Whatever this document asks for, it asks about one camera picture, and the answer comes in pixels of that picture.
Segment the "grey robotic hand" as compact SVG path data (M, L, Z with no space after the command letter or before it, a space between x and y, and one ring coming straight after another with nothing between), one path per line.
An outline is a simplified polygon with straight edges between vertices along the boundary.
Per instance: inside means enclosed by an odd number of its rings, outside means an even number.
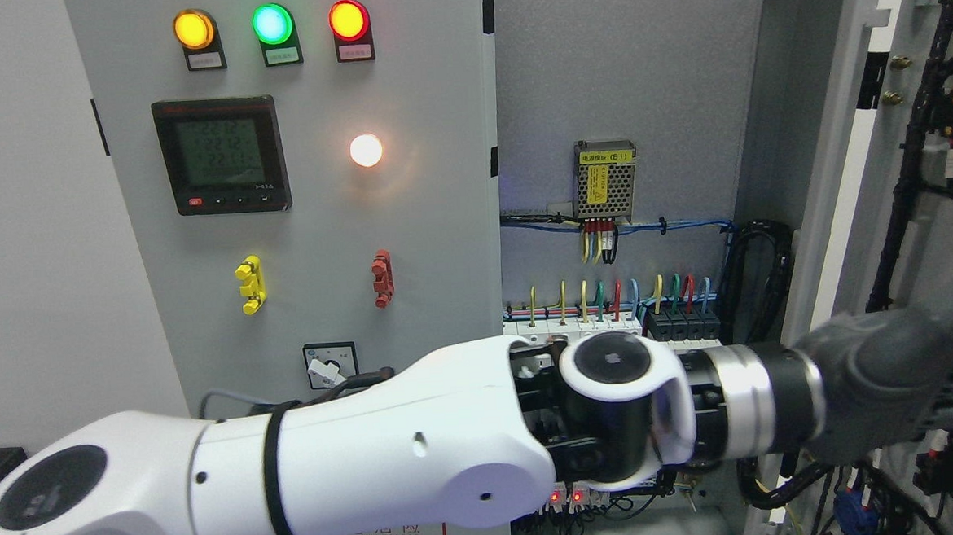
M806 449L822 463L854 463L924 430L953 370L953 279L933 299L838 315L796 343L822 377L826 414Z

